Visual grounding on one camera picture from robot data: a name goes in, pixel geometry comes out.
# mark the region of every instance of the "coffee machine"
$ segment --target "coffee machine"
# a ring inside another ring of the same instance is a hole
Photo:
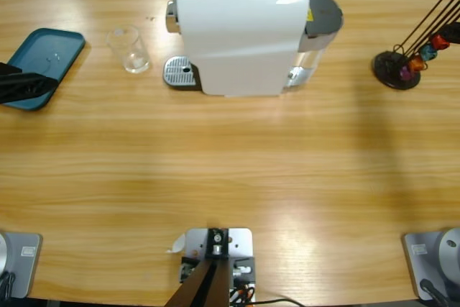
[[[171,0],[167,30],[186,56],[170,58],[163,78],[208,95],[279,95],[310,78],[342,23],[334,0]]]

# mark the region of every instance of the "wooden table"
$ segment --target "wooden table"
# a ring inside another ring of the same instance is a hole
[[[401,236],[460,225],[460,48],[395,91],[371,59],[436,0],[337,0],[345,25],[311,82],[269,98],[174,91],[167,0],[0,0],[0,61],[34,29],[87,44],[46,108],[0,109],[0,227],[44,242],[32,296],[163,304],[192,227],[254,233],[258,298],[308,305],[414,298]],[[105,43],[137,25],[153,66]]]

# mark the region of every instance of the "sticker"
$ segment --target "sticker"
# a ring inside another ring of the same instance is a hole
[[[307,14],[307,22],[313,22],[313,12],[311,9],[308,9],[308,14]]]
[[[412,252],[414,255],[426,255],[428,254],[425,244],[413,244]]]
[[[21,251],[21,257],[35,257],[36,247],[24,246]]]

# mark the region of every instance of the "black wire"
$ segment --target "black wire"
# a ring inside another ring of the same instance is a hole
[[[276,302],[290,302],[299,307],[305,307],[302,303],[297,302],[296,300],[293,300],[292,298],[276,298],[274,300],[246,302],[246,303],[233,302],[233,303],[230,303],[230,306],[269,305],[271,303],[276,303]]]

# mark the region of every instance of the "teal tray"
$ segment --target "teal tray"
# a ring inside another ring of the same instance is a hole
[[[41,28],[33,31],[13,54],[8,64],[22,72],[35,72],[59,82],[80,54],[85,39],[78,32]],[[28,100],[4,104],[25,111],[36,111],[45,106],[54,91]]]

